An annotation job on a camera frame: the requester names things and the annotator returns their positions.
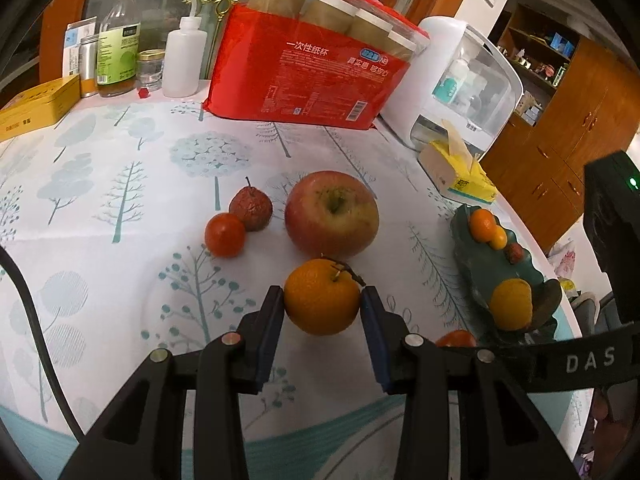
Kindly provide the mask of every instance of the tablecloth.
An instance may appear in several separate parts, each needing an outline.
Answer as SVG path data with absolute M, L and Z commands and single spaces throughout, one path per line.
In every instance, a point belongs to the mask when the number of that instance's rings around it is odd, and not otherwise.
M 203 348 L 303 263 L 283 211 L 291 188 L 312 171 L 352 174 L 375 195 L 378 236 L 350 263 L 386 308 L 430 340 L 456 328 L 482 335 L 452 256 L 449 221 L 458 204 L 439 195 L 414 152 L 382 127 L 223 120 L 202 111 L 205 95 L 203 87 L 184 100 L 160 92 L 146 100 L 134 92 L 94 96 L 58 124 L 0 144 L 0 243 L 30 286 L 84 430 L 153 348 Z M 273 219 L 248 234 L 237 258 L 212 257 L 204 225 L 226 210 L 246 176 L 273 200 Z M 508 204 L 493 210 L 552 276 Z M 53 479 L 76 442 L 15 288 L 3 272 L 0 280 L 0 416 L 38 473 Z M 565 299 L 555 316 L 556 338 L 579 336 Z M 573 455 L 590 393 L 532 398 Z M 323 338 L 285 319 L 269 381 L 240 401 L 252 480 L 392 478 L 404 399 L 376 383 L 359 318 Z M 455 396 L 450 408 L 455 478 Z M 184 429 L 183 478 L 190 478 L 193 396 Z

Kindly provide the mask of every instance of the leaf-shaped plate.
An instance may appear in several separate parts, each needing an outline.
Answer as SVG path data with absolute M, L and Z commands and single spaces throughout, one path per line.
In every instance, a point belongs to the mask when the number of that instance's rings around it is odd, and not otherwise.
M 494 289 L 504 280 L 521 278 L 531 286 L 533 299 L 533 321 L 527 330 L 527 336 L 522 332 L 503 332 L 495 330 L 495 336 L 508 344 L 524 344 L 533 342 L 548 342 L 558 325 L 552 317 L 562 300 L 562 291 L 558 280 L 548 280 L 539 272 L 531 261 L 531 253 L 523 248 L 524 256 L 515 265 L 511 265 L 504 251 L 495 251 L 488 244 L 476 242 L 469 232 L 469 217 L 478 206 L 460 206 L 451 219 L 451 233 L 454 240 L 454 257 L 460 268 L 460 273 L 467 280 L 471 295 L 476 303 L 489 310 L 489 300 Z M 509 229 L 507 243 L 517 242 L 516 235 Z

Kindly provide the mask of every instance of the yellow tissue box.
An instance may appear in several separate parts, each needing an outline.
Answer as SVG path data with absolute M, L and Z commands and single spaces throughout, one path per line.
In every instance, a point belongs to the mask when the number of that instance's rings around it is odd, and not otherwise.
M 491 204 L 498 194 L 478 161 L 474 160 L 467 170 L 461 158 L 449 155 L 446 142 L 432 140 L 420 152 L 418 161 L 440 194 L 456 202 Z
M 20 92 L 0 110 L 0 142 L 57 123 L 80 100 L 80 76 Z

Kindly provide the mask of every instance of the cherry tomato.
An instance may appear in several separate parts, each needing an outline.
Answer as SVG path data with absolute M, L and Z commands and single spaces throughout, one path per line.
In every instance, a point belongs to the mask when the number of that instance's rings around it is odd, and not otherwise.
M 436 341 L 436 346 L 477 346 L 476 338 L 467 330 L 454 330 Z
M 215 215 L 204 229 L 204 243 L 214 256 L 238 256 L 244 247 L 244 224 L 231 213 Z

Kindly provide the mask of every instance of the blue logo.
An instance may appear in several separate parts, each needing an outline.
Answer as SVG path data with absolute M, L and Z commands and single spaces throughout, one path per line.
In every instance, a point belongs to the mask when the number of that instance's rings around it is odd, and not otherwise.
M 380 54 L 378 54 L 377 52 L 374 52 L 373 50 L 369 50 L 368 48 L 363 48 L 360 51 L 360 57 L 363 57 L 364 59 L 368 59 L 373 63 L 380 61 Z

